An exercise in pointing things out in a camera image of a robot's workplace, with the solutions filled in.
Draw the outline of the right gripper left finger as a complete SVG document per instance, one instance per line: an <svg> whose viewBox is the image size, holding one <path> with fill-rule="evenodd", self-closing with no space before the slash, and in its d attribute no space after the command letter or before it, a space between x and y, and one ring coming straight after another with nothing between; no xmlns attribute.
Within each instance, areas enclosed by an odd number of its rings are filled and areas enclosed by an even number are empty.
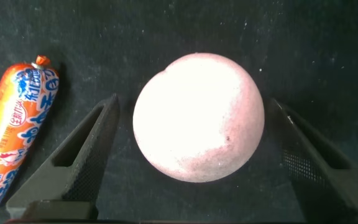
<svg viewBox="0 0 358 224"><path fill-rule="evenodd" d="M117 95L100 101L6 202L11 220L95 220L119 115Z"/></svg>

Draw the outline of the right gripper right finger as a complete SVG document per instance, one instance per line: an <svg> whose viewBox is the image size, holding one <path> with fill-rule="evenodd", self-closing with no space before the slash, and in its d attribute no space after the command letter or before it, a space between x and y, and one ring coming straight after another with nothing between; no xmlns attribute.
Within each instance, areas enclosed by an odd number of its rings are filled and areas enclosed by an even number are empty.
<svg viewBox="0 0 358 224"><path fill-rule="evenodd" d="M267 103L267 125L306 220L358 222L358 165L275 99Z"/></svg>

